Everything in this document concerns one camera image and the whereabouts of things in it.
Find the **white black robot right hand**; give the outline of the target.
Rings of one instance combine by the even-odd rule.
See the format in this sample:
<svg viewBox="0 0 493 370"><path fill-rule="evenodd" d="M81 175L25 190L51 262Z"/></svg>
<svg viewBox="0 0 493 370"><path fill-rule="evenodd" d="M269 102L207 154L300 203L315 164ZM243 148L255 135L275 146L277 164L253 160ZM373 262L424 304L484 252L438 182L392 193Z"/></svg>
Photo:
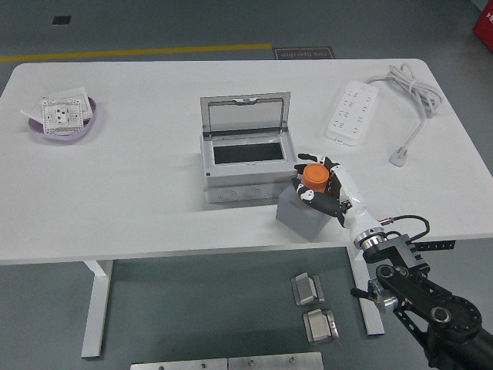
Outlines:
<svg viewBox="0 0 493 370"><path fill-rule="evenodd" d="M358 190L347 169L331 161L326 156L299 153L301 160L310 160L320 164L329 172L328 185L323 192L317 192L302 184L300 177L307 174L307 164L294 166L298 172L291 182L297 196L309 207L339 220L342 227L350 232L350 241L358 249L363 243L374 239L382 241L384 229L381 223L370 215L361 192Z"/></svg>

